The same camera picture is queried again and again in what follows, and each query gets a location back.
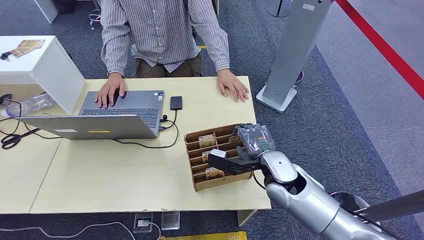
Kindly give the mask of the person's left hand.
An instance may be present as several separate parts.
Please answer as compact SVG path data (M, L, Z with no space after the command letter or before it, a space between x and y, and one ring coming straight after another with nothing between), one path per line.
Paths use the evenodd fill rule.
M216 86L223 97L231 97L234 102L245 102L249 99L248 88L229 69L217 72Z

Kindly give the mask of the person's right hand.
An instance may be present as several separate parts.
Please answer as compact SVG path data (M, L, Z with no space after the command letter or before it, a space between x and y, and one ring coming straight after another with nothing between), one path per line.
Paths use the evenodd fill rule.
M123 97L126 90L126 84L123 76L118 72L108 74L108 80L97 92L94 102L99 108L107 109L115 105L115 95Z

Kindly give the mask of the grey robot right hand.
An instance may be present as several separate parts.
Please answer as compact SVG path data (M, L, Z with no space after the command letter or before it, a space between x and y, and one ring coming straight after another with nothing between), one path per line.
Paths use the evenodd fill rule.
M268 151L275 151L276 145L267 127L260 124L244 123L237 125L232 132L243 144L236 147L236 153L241 160L253 161Z

